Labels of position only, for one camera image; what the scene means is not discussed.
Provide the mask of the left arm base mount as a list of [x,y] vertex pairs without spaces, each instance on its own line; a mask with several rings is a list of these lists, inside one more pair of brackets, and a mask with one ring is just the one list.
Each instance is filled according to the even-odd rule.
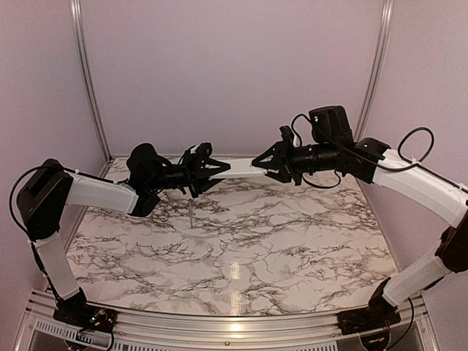
[[57,308],[53,319],[83,329],[111,333],[116,321],[117,311],[114,309],[91,306],[88,304],[78,307]]

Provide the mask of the white remote control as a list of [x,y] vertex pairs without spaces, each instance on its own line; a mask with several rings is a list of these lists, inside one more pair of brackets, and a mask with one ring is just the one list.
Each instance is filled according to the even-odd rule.
[[224,158],[221,162],[228,163],[230,169],[210,177],[212,179],[256,178],[266,175],[267,170],[252,165],[253,158]]

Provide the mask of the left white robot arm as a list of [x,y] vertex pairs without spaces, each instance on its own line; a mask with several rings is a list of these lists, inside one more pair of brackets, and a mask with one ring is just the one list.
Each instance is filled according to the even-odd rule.
[[10,192],[9,207],[17,209],[13,220],[28,236],[39,269],[56,299],[65,302],[63,312],[76,325],[87,325],[92,309],[69,266],[59,236],[60,221],[68,205],[103,208],[134,217],[151,214],[159,203],[159,192],[179,189],[197,197],[219,179],[216,175],[230,164],[211,158],[210,143],[184,152],[178,164],[158,155],[150,143],[133,149],[127,160],[129,177],[111,181],[63,167],[47,159],[21,177],[27,182]]

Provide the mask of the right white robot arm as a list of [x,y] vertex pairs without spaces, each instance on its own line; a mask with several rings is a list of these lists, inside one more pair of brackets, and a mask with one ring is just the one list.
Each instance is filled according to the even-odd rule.
[[467,187],[410,160],[386,143],[366,138],[356,142],[342,106],[309,111],[313,145],[296,146],[298,135],[283,126],[282,138],[254,158],[252,165],[282,183],[301,184],[304,174],[333,170],[391,189],[443,219],[448,228],[440,243],[411,266],[386,279],[363,310],[362,321],[376,328],[408,297],[436,284],[450,273],[467,270]]

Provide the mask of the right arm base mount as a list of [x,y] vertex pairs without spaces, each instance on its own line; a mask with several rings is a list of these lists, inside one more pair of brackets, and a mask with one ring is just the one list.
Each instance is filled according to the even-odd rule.
[[343,335],[387,328],[401,322],[401,316],[395,308],[363,307],[337,314],[339,329]]

